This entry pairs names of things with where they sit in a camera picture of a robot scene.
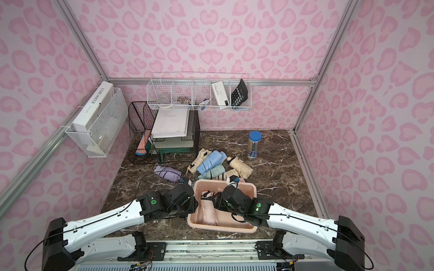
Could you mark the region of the beige striped umbrella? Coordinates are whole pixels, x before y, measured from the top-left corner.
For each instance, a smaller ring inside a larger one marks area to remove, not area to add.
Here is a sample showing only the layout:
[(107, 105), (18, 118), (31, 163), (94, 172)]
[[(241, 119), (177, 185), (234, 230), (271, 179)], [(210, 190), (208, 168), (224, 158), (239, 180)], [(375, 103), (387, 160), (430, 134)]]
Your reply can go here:
[(231, 169), (231, 170), (228, 170), (228, 171), (226, 171), (226, 172), (224, 172), (218, 176), (213, 177), (213, 179), (219, 180), (219, 181), (226, 181), (228, 178), (230, 178), (232, 176), (238, 177), (239, 176), (238, 171), (235, 169)]

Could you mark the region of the purple umbrella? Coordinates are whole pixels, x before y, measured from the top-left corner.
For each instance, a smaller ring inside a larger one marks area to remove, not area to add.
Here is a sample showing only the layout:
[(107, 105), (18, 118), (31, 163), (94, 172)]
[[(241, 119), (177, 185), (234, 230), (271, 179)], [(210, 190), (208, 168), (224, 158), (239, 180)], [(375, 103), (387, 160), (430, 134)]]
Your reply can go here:
[(177, 183), (182, 178), (182, 173), (179, 170), (159, 164), (155, 164), (153, 168), (153, 173), (158, 177), (172, 183)]

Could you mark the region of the pink umbrella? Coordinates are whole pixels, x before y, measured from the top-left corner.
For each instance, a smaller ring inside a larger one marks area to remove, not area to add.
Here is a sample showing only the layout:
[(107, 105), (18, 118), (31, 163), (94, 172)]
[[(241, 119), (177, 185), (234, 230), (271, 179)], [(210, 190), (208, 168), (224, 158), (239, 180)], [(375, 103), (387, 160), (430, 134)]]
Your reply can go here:
[(200, 222), (202, 225), (217, 226), (218, 219), (213, 202), (214, 193), (210, 190), (202, 191), (200, 197)]

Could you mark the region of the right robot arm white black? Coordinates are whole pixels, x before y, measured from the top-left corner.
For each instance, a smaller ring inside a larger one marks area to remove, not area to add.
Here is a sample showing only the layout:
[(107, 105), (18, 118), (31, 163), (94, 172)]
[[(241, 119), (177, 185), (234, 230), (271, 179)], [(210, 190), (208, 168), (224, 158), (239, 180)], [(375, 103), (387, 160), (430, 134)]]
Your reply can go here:
[(218, 192), (212, 202), (215, 209), (241, 216), (255, 227), (282, 231), (275, 249), (290, 256), (322, 257), (345, 271), (374, 268), (365, 252), (365, 236), (348, 217), (334, 220), (305, 215), (269, 200), (251, 198), (235, 185)]

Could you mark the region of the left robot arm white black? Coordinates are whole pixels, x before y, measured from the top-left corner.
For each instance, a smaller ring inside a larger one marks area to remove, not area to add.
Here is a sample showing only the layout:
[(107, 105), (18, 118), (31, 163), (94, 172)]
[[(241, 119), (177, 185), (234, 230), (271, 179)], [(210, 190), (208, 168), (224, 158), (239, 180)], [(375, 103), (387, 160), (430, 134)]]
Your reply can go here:
[(82, 250), (115, 231), (149, 221), (185, 218), (195, 213), (198, 201), (189, 183), (171, 190), (148, 192), (114, 210), (82, 220), (67, 222), (60, 217), (50, 222), (42, 246), (44, 271), (68, 271), (85, 257)]

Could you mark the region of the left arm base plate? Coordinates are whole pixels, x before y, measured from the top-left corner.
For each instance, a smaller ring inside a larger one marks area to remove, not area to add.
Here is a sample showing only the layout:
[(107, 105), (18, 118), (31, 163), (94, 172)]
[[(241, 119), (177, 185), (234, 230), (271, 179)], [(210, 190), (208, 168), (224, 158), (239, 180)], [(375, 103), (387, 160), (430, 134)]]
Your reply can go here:
[(166, 254), (166, 242), (147, 242), (145, 245), (135, 246), (133, 252), (125, 257), (117, 257), (118, 262), (147, 262), (163, 261)]

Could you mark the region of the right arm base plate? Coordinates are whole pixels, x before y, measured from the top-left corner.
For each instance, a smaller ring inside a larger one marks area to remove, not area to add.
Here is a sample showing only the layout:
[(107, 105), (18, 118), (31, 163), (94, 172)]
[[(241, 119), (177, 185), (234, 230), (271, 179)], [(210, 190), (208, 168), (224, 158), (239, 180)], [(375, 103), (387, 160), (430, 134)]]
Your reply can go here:
[(282, 248), (276, 248), (272, 241), (256, 241), (254, 248), (259, 260), (302, 260), (304, 254), (291, 255)]

